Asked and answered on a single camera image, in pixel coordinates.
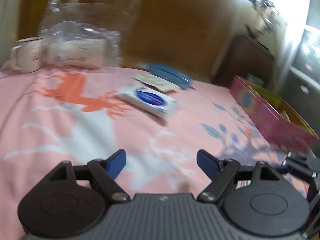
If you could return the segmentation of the cream enamel mug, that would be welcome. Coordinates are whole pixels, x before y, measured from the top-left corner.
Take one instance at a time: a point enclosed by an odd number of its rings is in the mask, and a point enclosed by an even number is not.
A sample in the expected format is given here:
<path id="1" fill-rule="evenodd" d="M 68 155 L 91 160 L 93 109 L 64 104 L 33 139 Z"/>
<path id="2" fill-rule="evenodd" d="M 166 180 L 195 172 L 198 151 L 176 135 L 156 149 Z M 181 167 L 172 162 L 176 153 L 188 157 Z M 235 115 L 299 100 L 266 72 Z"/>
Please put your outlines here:
<path id="1" fill-rule="evenodd" d="M 18 40 L 11 48 L 11 68 L 19 73 L 32 73 L 41 68 L 42 64 L 41 37 L 30 37 Z"/>

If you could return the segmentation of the pink printed tablecloth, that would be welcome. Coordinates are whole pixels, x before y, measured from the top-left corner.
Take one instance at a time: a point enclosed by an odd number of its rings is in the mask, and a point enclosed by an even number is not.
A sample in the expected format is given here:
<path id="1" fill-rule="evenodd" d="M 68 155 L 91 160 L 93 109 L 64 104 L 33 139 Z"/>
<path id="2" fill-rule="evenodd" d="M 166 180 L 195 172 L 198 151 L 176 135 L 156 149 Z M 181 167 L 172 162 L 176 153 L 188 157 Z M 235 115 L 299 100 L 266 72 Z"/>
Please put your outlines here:
<path id="1" fill-rule="evenodd" d="M 167 120 L 116 98 L 140 74 L 51 66 L 19 74 L 1 65 L 1 239 L 24 236 L 20 200 L 63 160 L 85 165 L 124 149 L 117 183 L 130 196 L 198 195 L 210 182 L 196 163 L 200 149 L 249 166 L 284 160 L 227 88 L 196 81 L 172 93 L 179 106 Z"/>

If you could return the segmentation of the beige paper packet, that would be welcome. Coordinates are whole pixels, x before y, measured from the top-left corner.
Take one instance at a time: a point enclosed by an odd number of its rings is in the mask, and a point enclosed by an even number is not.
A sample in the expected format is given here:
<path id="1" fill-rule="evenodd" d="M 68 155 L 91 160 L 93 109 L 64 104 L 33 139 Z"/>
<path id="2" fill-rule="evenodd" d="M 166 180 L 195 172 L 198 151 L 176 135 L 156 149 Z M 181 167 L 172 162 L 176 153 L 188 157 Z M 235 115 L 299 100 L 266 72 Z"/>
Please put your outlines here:
<path id="1" fill-rule="evenodd" d="M 147 86 L 153 87 L 162 93 L 176 92 L 180 90 L 178 85 L 152 74 L 134 75 L 132 78 Z"/>

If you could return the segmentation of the clear plastic bag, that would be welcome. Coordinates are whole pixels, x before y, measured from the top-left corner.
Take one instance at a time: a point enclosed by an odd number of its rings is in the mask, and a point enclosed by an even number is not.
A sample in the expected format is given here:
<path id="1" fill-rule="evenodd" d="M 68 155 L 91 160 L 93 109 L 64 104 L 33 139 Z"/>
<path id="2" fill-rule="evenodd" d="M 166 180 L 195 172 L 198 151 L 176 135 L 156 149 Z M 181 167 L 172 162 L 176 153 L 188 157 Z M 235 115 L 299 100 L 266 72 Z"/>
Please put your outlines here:
<path id="1" fill-rule="evenodd" d="M 141 0 L 112 0 L 108 3 L 49 0 L 38 32 L 43 38 L 43 62 L 44 49 L 49 43 L 99 39 L 108 42 L 106 62 L 99 69 L 120 66 L 121 51 L 138 18 L 140 5 Z"/>

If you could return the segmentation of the dark glass cabinet door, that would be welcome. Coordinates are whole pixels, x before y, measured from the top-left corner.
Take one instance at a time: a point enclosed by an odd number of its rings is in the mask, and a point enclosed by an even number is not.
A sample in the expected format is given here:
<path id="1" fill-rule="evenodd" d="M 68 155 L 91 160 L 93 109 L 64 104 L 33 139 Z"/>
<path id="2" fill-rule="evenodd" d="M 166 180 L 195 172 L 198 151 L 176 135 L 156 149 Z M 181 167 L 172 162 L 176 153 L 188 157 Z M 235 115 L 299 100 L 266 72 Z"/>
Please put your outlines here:
<path id="1" fill-rule="evenodd" d="M 305 26 L 280 95 L 319 133 L 319 29 Z"/>

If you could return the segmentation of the blue translucent glasses case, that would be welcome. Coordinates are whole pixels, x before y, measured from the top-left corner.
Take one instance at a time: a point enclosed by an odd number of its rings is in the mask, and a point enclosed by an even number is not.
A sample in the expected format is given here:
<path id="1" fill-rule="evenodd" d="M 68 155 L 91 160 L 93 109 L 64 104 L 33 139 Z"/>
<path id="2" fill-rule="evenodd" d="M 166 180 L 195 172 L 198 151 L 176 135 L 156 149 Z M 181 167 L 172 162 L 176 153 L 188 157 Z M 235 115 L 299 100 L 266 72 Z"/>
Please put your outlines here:
<path id="1" fill-rule="evenodd" d="M 138 63 L 138 68 L 160 77 L 186 90 L 193 84 L 193 79 L 179 70 L 161 63 Z"/>

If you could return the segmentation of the brown wooden headboard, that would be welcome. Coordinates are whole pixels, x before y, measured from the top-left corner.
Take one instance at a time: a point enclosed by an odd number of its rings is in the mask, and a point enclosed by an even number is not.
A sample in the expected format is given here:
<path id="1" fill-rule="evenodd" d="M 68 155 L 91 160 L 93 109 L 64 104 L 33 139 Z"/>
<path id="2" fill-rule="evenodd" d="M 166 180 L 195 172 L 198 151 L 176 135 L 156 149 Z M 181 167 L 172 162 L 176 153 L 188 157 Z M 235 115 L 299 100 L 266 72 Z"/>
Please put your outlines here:
<path id="1" fill-rule="evenodd" d="M 22 0 L 19 38 L 36 35 L 48 1 Z M 159 62 L 209 82 L 231 34 L 237 0 L 142 0 L 140 8 L 123 51 L 122 66 Z"/>

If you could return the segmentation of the white blue tissue pack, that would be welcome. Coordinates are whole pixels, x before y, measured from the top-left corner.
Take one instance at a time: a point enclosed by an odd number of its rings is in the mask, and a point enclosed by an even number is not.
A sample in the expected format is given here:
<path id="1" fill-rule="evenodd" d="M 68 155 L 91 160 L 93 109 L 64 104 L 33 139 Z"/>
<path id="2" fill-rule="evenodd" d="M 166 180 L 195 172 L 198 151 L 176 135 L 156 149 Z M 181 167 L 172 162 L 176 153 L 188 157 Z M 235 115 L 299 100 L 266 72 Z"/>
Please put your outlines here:
<path id="1" fill-rule="evenodd" d="M 165 121 L 167 121 L 180 106 L 178 100 L 149 87 L 145 87 L 140 83 L 133 83 L 121 87 L 116 91 L 114 96 Z"/>

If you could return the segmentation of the pink tin box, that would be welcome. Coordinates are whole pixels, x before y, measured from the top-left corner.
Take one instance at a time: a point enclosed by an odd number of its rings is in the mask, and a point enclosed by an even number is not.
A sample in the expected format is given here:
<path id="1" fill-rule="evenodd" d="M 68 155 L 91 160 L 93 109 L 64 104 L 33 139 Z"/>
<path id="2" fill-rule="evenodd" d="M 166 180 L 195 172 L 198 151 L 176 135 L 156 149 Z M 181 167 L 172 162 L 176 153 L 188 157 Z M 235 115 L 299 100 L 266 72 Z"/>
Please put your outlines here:
<path id="1" fill-rule="evenodd" d="M 271 144 L 306 151 L 319 137 L 311 126 L 281 97 L 242 77 L 235 76 L 230 94 Z"/>

